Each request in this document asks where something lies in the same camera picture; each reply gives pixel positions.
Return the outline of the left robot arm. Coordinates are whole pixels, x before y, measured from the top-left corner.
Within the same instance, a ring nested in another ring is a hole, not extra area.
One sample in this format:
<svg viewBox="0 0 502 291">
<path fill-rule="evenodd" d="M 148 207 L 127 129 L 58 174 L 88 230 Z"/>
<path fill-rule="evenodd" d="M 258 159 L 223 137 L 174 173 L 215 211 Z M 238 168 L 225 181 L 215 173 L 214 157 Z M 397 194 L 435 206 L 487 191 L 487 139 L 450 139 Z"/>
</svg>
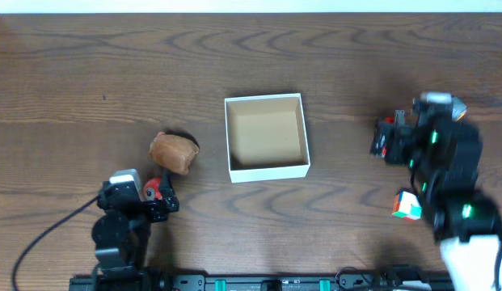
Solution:
<svg viewBox="0 0 502 291">
<path fill-rule="evenodd" d="M 143 200 L 139 174 L 135 169 L 117 171 L 103 182 L 97 205 L 105 215 L 93 226 L 95 256 L 107 278 L 129 277 L 143 269 L 150 238 L 150 225 L 166 221 L 179 210 L 171 184 L 171 172 L 158 178 L 159 198 Z"/>
</svg>

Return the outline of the red toy fire truck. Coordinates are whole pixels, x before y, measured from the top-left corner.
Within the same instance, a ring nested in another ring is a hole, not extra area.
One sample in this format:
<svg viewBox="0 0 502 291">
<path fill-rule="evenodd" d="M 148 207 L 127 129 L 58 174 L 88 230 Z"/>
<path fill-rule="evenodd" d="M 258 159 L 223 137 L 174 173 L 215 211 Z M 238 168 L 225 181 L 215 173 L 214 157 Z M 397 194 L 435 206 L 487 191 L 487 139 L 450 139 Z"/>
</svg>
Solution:
<svg viewBox="0 0 502 291">
<path fill-rule="evenodd" d="M 395 110 L 393 116 L 377 119 L 374 125 L 373 140 L 369 153 L 379 158 L 387 158 L 394 142 L 396 129 L 404 125 L 404 110 Z"/>
</svg>

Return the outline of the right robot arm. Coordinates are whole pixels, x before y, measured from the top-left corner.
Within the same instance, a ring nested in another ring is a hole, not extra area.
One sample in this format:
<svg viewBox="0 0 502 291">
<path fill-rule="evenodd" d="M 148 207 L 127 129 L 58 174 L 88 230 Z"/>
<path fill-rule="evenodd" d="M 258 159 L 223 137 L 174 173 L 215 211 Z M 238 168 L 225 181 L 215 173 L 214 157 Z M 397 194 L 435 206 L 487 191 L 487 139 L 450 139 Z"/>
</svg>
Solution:
<svg viewBox="0 0 502 291">
<path fill-rule="evenodd" d="M 372 155 L 408 168 L 411 192 L 431 226 L 456 290 L 502 290 L 502 217 L 477 188 L 483 151 L 479 130 L 455 103 L 416 101 L 375 122 Z"/>
</svg>

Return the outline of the yellow grey toy truck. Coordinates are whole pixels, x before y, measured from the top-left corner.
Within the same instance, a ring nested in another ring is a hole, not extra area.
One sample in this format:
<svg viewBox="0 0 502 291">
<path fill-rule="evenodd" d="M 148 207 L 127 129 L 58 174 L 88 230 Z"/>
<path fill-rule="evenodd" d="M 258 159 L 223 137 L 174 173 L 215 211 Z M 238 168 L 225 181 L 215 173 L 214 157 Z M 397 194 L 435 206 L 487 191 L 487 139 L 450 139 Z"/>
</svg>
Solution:
<svg viewBox="0 0 502 291">
<path fill-rule="evenodd" d="M 452 97 L 452 120 L 459 121 L 465 116 L 467 106 L 457 97 Z"/>
</svg>

